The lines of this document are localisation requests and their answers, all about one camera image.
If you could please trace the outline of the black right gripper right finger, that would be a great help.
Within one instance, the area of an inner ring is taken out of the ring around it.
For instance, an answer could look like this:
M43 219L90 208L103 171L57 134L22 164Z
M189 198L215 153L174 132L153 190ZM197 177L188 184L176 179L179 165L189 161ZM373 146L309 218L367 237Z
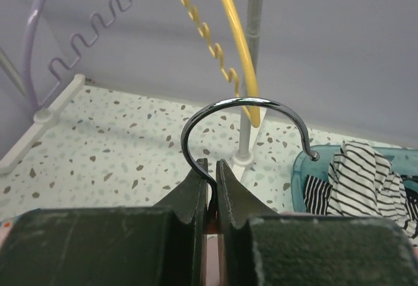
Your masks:
M222 285L416 285L417 257L392 222L280 215L216 165Z

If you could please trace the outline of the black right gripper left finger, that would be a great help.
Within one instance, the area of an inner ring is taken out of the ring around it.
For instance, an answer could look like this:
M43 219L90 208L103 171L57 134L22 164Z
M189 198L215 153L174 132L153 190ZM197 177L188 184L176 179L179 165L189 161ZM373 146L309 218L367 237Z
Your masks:
M204 285L207 186L147 207L33 210L1 246L2 285Z

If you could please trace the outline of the pink plastic hanger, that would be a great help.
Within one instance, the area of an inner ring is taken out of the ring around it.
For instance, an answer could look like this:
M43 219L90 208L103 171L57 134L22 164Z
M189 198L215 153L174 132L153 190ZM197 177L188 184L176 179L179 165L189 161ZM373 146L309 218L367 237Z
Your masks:
M182 130L180 142L184 158L212 191L207 226L221 236L218 253L221 257L221 280L229 285L264 285L259 244L253 240L250 223L277 219L278 214L247 190L224 160L217 162L216 177L211 177L191 156L188 146L190 133L199 121L214 112L235 106L262 107L283 114L297 127L302 150L308 158L316 162L320 155L311 149L308 129L295 111L276 101L257 97L237 97L210 104L194 114Z

